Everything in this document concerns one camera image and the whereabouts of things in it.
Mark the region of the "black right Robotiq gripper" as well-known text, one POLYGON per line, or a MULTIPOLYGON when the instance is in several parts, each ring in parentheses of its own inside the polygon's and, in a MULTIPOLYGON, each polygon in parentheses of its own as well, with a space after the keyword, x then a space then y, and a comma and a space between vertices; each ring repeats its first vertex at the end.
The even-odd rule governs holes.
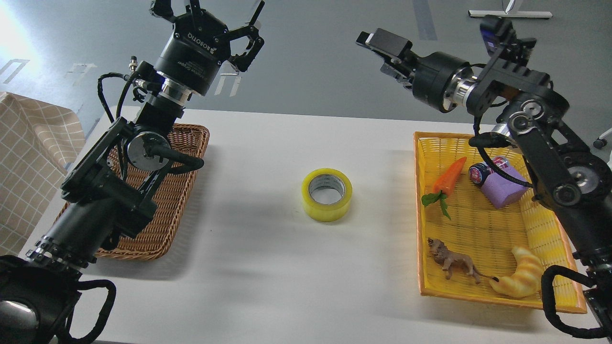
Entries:
POLYGON ((461 80, 474 76, 468 61, 444 52, 418 56, 412 52, 412 42, 385 29, 361 32, 356 44, 380 53, 384 60, 381 72, 411 91, 415 99, 441 113, 455 109, 454 99, 461 80))

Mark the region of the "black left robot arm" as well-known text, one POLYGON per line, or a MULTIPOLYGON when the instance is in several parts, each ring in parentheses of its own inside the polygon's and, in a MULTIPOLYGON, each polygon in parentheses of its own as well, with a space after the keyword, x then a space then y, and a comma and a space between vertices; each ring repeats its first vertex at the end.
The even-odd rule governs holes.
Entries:
POLYGON ((132 57, 116 112, 98 88, 111 125, 61 185, 68 208, 24 259, 1 257, 1 342, 90 344, 101 335, 116 298, 107 279, 82 281, 99 248, 114 249, 153 220, 153 196, 168 175, 203 167, 200 157, 171 147, 169 134, 193 94, 204 96, 223 63, 245 72, 264 45, 257 19, 261 0, 244 26, 229 29, 197 0, 176 16, 169 0, 150 13, 173 25, 155 64, 132 57))

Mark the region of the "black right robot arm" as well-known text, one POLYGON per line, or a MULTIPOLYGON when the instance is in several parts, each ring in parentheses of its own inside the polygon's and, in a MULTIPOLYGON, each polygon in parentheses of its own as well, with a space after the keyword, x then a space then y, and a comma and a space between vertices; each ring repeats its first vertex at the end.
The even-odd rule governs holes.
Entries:
POLYGON ((526 163, 533 199, 553 211, 586 274, 551 266, 543 276, 547 320, 575 338, 611 338, 611 170, 603 159, 562 120, 568 101, 553 89, 548 74, 527 63, 536 45, 519 39, 509 18, 486 15, 480 32, 489 55, 478 75, 463 59, 442 52, 426 57, 412 43, 385 29, 361 32, 356 43, 381 57, 381 72, 394 77, 420 102, 448 113, 464 106, 474 116, 477 148, 514 146, 526 163), (583 329, 557 315, 553 278, 566 277, 587 287, 587 303, 599 327, 583 329))

